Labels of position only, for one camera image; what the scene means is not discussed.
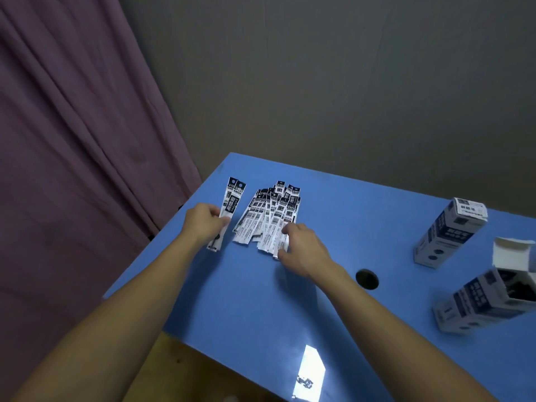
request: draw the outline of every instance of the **purple curtain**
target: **purple curtain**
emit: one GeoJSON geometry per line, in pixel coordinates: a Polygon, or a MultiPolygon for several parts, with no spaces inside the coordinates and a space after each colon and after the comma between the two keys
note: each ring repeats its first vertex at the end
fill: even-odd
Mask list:
{"type": "Polygon", "coordinates": [[[201,180],[117,0],[2,0],[0,400],[201,180]]]}

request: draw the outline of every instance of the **round hole in table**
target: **round hole in table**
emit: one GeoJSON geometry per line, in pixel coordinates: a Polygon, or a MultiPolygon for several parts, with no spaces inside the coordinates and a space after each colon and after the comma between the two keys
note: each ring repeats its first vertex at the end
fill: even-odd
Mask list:
{"type": "Polygon", "coordinates": [[[355,274],[355,280],[365,289],[373,290],[378,288],[379,279],[371,270],[359,270],[355,274]]]}

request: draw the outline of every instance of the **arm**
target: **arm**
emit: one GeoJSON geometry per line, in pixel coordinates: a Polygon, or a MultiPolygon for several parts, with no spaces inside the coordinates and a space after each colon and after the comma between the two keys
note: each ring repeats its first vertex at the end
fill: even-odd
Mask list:
{"type": "Polygon", "coordinates": [[[331,260],[315,232],[289,223],[285,267],[309,277],[327,295],[367,361],[395,400],[496,399],[428,340],[385,309],[331,260]]]}
{"type": "Polygon", "coordinates": [[[13,402],[121,400],[171,312],[192,258],[230,222],[198,204],[147,268],[71,330],[13,402]]]}

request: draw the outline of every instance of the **table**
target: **table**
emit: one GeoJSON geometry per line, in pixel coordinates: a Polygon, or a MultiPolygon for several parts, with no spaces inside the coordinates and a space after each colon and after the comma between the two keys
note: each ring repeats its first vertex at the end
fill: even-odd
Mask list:
{"type": "MultiPolygon", "coordinates": [[[[446,199],[231,153],[107,291],[143,270],[179,233],[186,209],[221,205],[229,177],[247,183],[231,226],[257,189],[284,180],[301,188],[298,222],[314,229],[333,259],[355,276],[370,269],[370,294],[438,346],[499,400],[536,395],[536,313],[472,336],[438,331],[431,307],[489,269],[496,236],[536,236],[536,220],[489,210],[489,222],[438,270],[413,263],[412,249],[446,199]]],[[[311,282],[271,256],[232,243],[202,249],[164,330],[284,399],[290,399],[305,346],[325,366],[320,402],[391,400],[379,378],[311,282]]]]}

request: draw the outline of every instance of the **person's right arm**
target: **person's right arm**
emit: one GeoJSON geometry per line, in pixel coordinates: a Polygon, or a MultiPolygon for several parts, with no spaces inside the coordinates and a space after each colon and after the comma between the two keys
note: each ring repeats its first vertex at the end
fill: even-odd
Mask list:
{"type": "Polygon", "coordinates": [[[471,375],[363,290],[330,257],[315,232],[289,223],[286,268],[327,295],[367,361],[397,401],[496,401],[471,375]]]}

